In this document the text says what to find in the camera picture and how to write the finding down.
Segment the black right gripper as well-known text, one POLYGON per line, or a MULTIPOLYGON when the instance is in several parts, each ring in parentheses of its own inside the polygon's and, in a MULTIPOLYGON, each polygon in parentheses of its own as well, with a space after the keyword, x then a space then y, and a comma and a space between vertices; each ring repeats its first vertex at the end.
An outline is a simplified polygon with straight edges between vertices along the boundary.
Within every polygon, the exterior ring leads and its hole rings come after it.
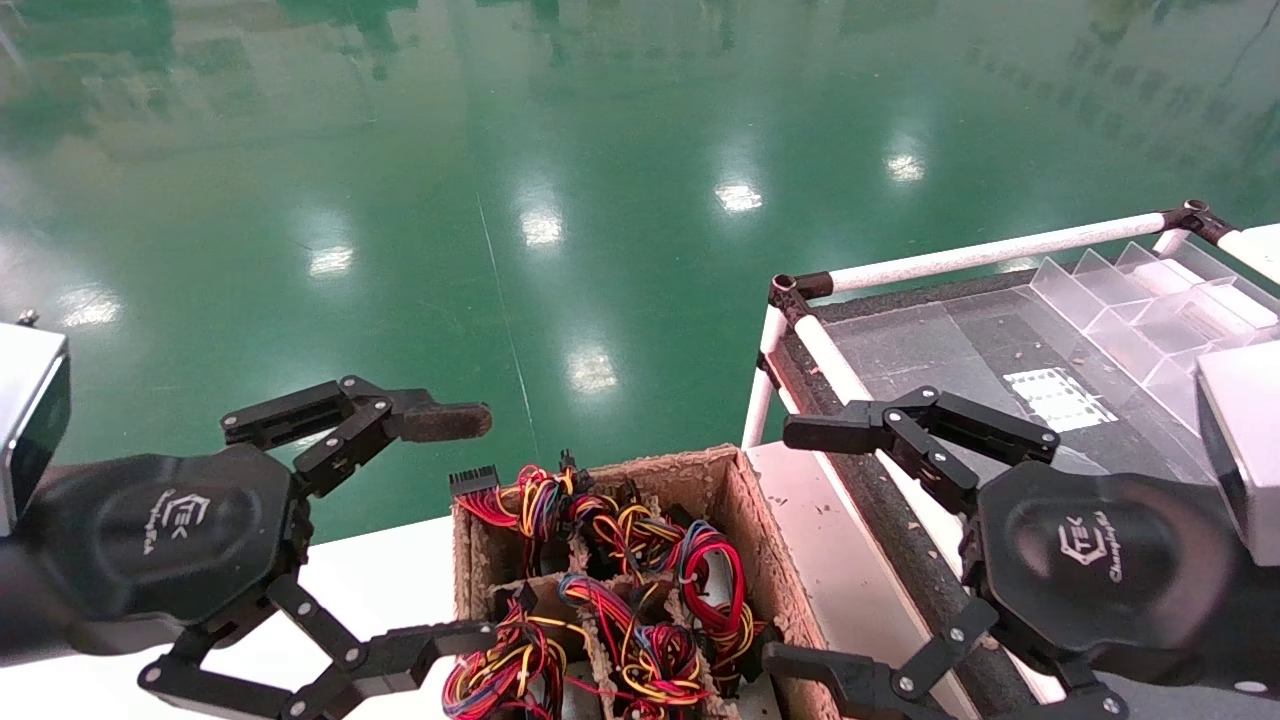
MULTIPOLYGON (((1029 665, 1082 660, 1152 685, 1251 679, 1251 556, 1213 487, 1061 471, 1046 465, 1060 445, 1056 432, 931 386, 893 401, 852 400, 835 416, 791 414, 783 445, 882 452, 942 509, 970 515, 980 547, 978 589, 1002 610, 1005 644, 1027 653, 1029 665), (979 488, 978 474, 948 445, 1011 469, 979 488)), ((998 628, 988 602, 972 598, 900 669, 778 642, 765 644, 763 669, 824 685, 844 717, 951 719, 924 698, 998 628)), ((1062 700, 1001 717, 1130 717, 1088 666, 1057 664, 1052 673, 1062 700)))

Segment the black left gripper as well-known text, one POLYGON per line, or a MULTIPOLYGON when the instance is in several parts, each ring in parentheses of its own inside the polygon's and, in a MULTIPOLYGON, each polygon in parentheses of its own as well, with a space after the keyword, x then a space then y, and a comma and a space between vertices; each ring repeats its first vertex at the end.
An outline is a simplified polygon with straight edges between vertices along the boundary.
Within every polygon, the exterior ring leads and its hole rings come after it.
POLYGON ((17 655, 120 656, 178 638, 138 675, 166 705, 220 719, 344 719, 367 700, 419 691, 440 659, 497 644, 488 621, 360 641, 296 579, 314 536, 302 495, 329 495, 396 441, 480 438, 492 429, 486 404, 347 375, 234 410, 221 429, 236 446, 216 454, 47 473, 15 525, 17 655), (317 441, 293 475, 262 452, 307 437, 317 441), (274 612, 329 657, 312 682, 289 691, 202 667, 274 612))

